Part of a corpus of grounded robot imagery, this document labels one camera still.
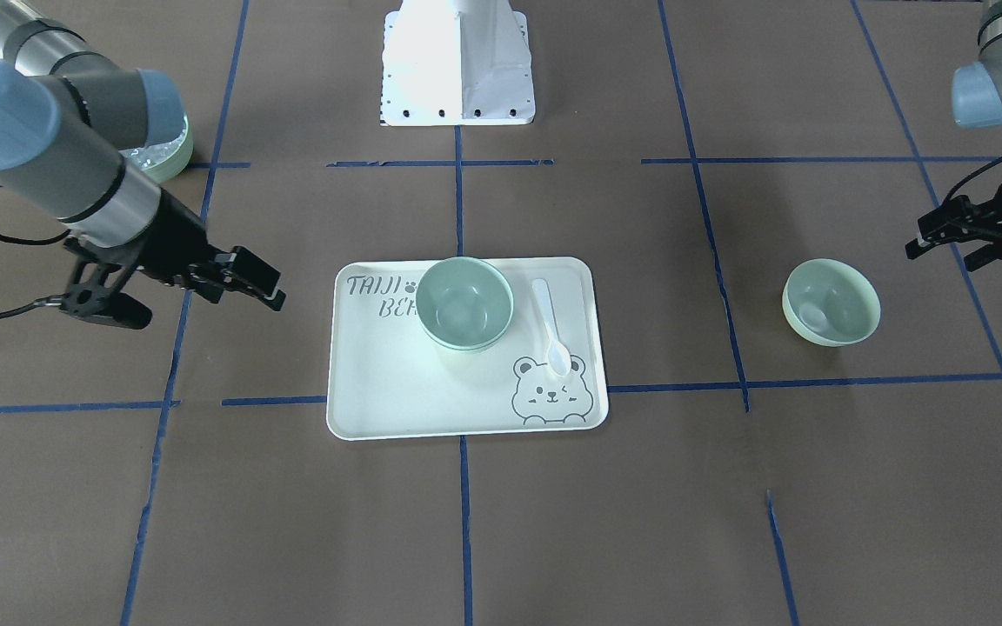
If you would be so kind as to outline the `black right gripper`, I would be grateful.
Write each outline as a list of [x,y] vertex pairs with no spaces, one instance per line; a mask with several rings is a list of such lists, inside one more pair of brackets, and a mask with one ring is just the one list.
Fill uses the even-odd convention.
[[[59,310],[77,320],[129,330],[150,325],[152,312],[124,293],[140,272],[152,280],[190,290],[204,300],[219,303],[223,293],[238,293],[270,310],[281,310],[287,294],[279,289],[281,273],[246,247],[230,252],[208,242],[205,223],[163,191],[158,213],[142,234],[127,244],[99,247],[83,235],[69,236],[63,248],[76,257]],[[220,254],[223,282],[203,281],[195,270],[210,274]]]

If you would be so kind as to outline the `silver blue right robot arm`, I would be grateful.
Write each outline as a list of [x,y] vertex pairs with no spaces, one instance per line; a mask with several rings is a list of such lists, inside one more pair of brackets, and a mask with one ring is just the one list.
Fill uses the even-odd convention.
[[217,303],[223,293],[283,308],[281,274],[245,247],[220,250],[205,222],[126,156],[184,132],[163,72],[123,69],[79,33],[23,1],[0,1],[0,189],[47,211],[76,261],[55,306],[80,321],[140,330],[136,272]]

